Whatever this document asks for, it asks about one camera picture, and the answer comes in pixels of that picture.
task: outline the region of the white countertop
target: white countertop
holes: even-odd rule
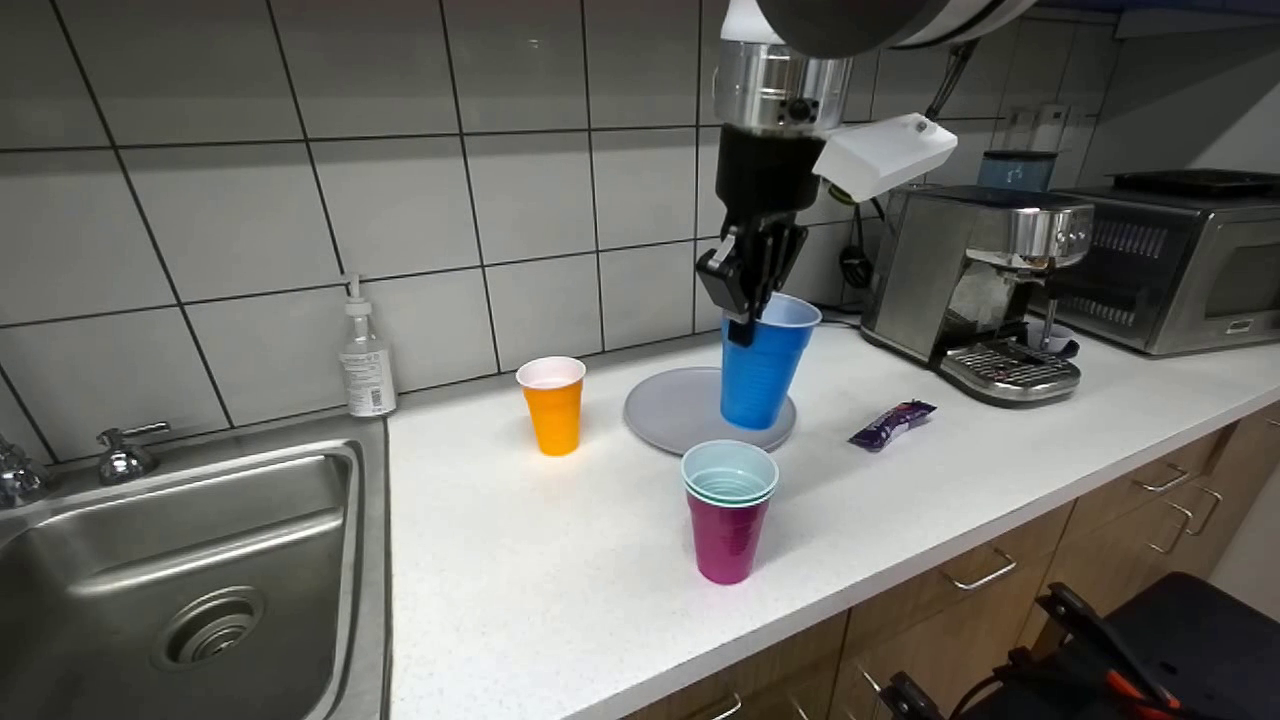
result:
[[[531,448],[513,380],[390,415],[390,720],[643,707],[1280,401],[1280,344],[1138,360],[1083,340],[1079,392],[1010,412],[820,327],[757,572],[719,586],[691,565],[676,460],[621,418],[638,380],[696,363],[712,340],[595,360],[564,460]],[[899,401],[930,422],[878,455],[847,443]]]

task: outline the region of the stainless steel sink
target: stainless steel sink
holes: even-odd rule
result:
[[[0,510],[0,716],[384,716],[384,467],[384,422],[317,418]]]

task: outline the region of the plastic cup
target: plastic cup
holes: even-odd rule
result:
[[[753,576],[766,495],[780,482],[777,460],[739,441],[691,443],[681,455],[691,556],[702,581],[739,583]]]
[[[799,296],[772,290],[753,344],[727,340],[719,325],[719,415],[737,426],[763,430],[777,422],[820,307]]]
[[[534,448],[545,455],[569,455],[581,441],[588,363],[573,354],[539,354],[519,363],[514,384],[525,386]]]

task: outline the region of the sink drain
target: sink drain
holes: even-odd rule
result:
[[[167,619],[162,658],[167,664],[203,664],[240,648],[258,619],[251,586],[215,586],[195,594]]]

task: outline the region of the faucet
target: faucet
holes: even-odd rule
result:
[[[167,435],[167,422],[102,426],[97,441],[106,448],[97,460],[102,482],[125,482],[155,467],[152,453],[141,448],[145,435]]]
[[[39,490],[35,465],[26,460],[26,453],[20,453],[0,435],[0,509],[26,503],[35,501],[35,490]]]

